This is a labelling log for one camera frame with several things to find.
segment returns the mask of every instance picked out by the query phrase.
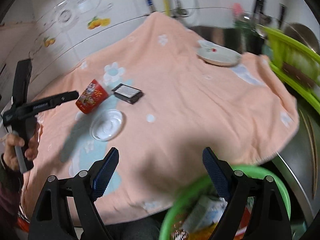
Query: blue gripper pad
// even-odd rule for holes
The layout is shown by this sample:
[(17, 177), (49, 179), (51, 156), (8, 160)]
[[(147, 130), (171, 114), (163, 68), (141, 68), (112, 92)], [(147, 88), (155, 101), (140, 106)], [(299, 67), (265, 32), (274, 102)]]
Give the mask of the blue gripper pad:
[(220, 161), (214, 152), (207, 147), (202, 152), (202, 162), (214, 184), (219, 197), (224, 198), (227, 202), (231, 199), (229, 185), (231, 184), (232, 168), (225, 161)]
[(89, 169), (91, 173), (91, 199), (102, 197), (119, 163), (119, 152), (112, 147), (103, 160), (96, 161)]

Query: stainless steel sink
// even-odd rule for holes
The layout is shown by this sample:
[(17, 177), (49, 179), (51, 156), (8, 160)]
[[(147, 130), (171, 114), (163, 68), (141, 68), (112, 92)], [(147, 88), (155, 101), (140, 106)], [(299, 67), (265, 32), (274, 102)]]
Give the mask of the stainless steel sink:
[(236, 52), (242, 54), (244, 48), (241, 42), (241, 30), (235, 28), (218, 28), (210, 26), (194, 26), (190, 27), (199, 34), (202, 38), (207, 41), (211, 41), (220, 46), (226, 47), (228, 49), (235, 50)]
[[(310, 117), (315, 138), (318, 161), (320, 158), (320, 118), (314, 108), (297, 94), (292, 88), (287, 87), (289, 92), (297, 99), (298, 109), (303, 112), (307, 119)], [(312, 158), (311, 145), (306, 127), (300, 118), (300, 127), (297, 134), (288, 145), (273, 159), (273, 163), (287, 181), (304, 214), (306, 223), (310, 226), (315, 215), (320, 209), (320, 186), (318, 185), (316, 195), (312, 197)]]

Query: teapot decal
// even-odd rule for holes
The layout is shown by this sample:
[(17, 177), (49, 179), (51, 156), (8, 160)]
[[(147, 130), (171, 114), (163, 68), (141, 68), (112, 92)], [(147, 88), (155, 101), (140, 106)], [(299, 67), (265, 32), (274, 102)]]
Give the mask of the teapot decal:
[(79, 21), (89, 22), (88, 29), (92, 30), (98, 26), (110, 24), (110, 18), (100, 19), (99, 13), (110, 10), (113, 6), (109, 3), (100, 9), (102, 0), (65, 0), (54, 8), (53, 21), (57, 22), (62, 31), (68, 31)]

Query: white flower print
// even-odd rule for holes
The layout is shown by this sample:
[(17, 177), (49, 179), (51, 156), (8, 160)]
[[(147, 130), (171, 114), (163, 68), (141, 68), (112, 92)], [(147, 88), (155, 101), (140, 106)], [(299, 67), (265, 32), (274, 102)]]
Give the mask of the white flower print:
[(162, 47), (165, 46), (168, 42), (167, 35), (166, 34), (160, 35), (158, 37), (158, 42), (161, 44)]
[(110, 82), (117, 82), (120, 77), (124, 74), (125, 68), (118, 67), (118, 63), (114, 62), (111, 65), (107, 65), (104, 67), (105, 74), (103, 76), (104, 82), (106, 84)]
[(152, 114), (147, 115), (147, 122), (154, 122), (156, 118)]
[(290, 127), (290, 123), (292, 122), (292, 119), (291, 119), (291, 117), (288, 115), (288, 113), (285, 112), (285, 111), (282, 111), (282, 112), (280, 113), (280, 118), (281, 118), (281, 121), (283, 122), (283, 124), (284, 124), (287, 128), (289, 128), (289, 127)]
[(89, 153), (90, 151), (94, 150), (94, 141), (87, 141), (87, 144), (84, 146), (84, 150), (86, 153)]
[(85, 68), (87, 68), (87, 62), (86, 61), (84, 61), (84, 62), (82, 62), (82, 64), (80, 65), (80, 68), (81, 69), (85, 69)]

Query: lime green rack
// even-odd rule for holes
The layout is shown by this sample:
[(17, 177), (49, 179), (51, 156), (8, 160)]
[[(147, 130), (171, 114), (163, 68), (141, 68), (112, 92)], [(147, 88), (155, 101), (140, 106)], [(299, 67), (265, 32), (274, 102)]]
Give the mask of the lime green rack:
[(273, 50), (273, 59), (270, 63), (272, 71), (282, 82), (296, 90), (320, 114), (320, 102), (313, 90), (303, 87), (281, 70), (283, 62), (286, 62), (298, 68), (320, 86), (320, 56), (279, 30), (267, 27), (264, 29)]

